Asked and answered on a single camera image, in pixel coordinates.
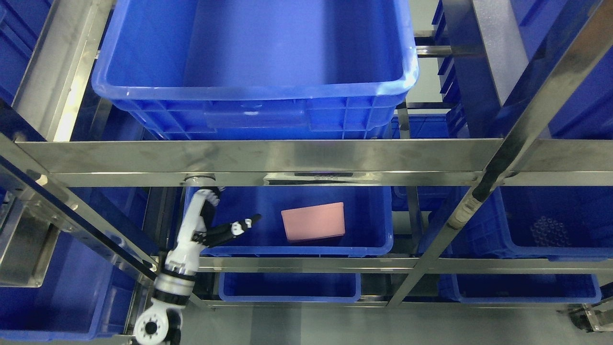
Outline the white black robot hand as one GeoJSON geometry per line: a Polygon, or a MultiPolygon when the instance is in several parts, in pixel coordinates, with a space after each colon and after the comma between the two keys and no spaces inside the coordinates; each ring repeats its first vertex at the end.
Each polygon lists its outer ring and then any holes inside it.
{"type": "Polygon", "coordinates": [[[261,214],[254,214],[213,226],[222,192],[216,186],[201,186],[195,190],[184,213],[176,246],[167,254],[162,273],[188,279],[196,274],[199,257],[205,248],[217,247],[241,237],[262,218],[261,214]]]}

